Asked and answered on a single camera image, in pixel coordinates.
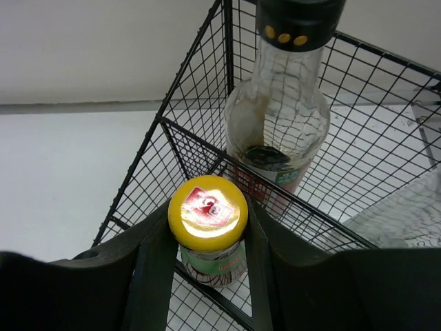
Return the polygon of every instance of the black bottle cap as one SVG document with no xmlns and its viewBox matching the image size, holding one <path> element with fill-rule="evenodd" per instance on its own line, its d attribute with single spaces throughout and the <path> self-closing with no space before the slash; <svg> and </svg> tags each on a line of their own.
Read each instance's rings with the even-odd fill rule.
<svg viewBox="0 0 441 331">
<path fill-rule="evenodd" d="M 306 52 L 333 36 L 345 0 L 258 0 L 260 36 L 281 50 Z"/>
</svg>

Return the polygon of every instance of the red label on lid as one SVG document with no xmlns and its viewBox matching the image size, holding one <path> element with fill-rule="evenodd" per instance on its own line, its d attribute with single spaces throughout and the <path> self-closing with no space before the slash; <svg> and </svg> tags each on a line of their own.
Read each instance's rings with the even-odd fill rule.
<svg viewBox="0 0 441 331">
<path fill-rule="evenodd" d="M 216 228 L 225 226 L 234 212 L 229 204 L 197 187 L 186 198 L 182 208 L 194 215 L 197 224 Z"/>
</svg>

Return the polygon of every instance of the jar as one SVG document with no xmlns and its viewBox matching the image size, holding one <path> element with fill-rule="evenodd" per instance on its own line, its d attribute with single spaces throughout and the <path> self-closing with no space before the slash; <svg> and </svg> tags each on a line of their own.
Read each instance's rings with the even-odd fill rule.
<svg viewBox="0 0 441 331">
<path fill-rule="evenodd" d="M 240 278 L 247 269 L 241 242 L 247 219 L 245 197 L 225 178 L 201 176 L 179 187 L 168 221 L 181 245 L 183 265 L 194 279 L 222 288 Z"/>
</svg>

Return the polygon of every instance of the glass jar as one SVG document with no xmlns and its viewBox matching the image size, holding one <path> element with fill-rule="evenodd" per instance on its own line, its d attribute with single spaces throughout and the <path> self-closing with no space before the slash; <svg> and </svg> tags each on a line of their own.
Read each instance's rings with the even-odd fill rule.
<svg viewBox="0 0 441 331">
<path fill-rule="evenodd" d="M 252 79 L 225 107 L 227 153 L 290 192 L 329 130 L 316 84 L 322 53 L 279 50 L 261 39 Z"/>
<path fill-rule="evenodd" d="M 248 208 L 242 192 L 230 181 L 201 176 L 175 192 L 168 209 L 170 229 L 181 245 L 181 259 L 197 281 L 221 288 L 247 269 L 241 243 Z"/>
</svg>

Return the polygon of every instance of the black wire basket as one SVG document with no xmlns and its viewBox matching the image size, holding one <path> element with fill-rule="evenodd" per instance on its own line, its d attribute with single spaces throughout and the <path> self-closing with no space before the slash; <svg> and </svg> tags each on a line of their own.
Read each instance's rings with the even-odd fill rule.
<svg viewBox="0 0 441 331">
<path fill-rule="evenodd" d="M 184 181 L 203 174 L 232 177 L 240 168 L 247 181 L 273 192 L 270 199 L 286 201 L 278 221 L 303 240 L 330 253 L 370 248 L 340 222 L 441 161 L 441 74 L 339 32 L 320 69 L 331 127 L 295 196 L 228 157 L 223 108 L 253 70 L 255 11 L 255 1 L 214 2 L 94 245 L 142 221 Z M 252 330 L 247 277 L 213 290 L 192 281 L 177 261 L 172 292 L 168 330 Z"/>
</svg>

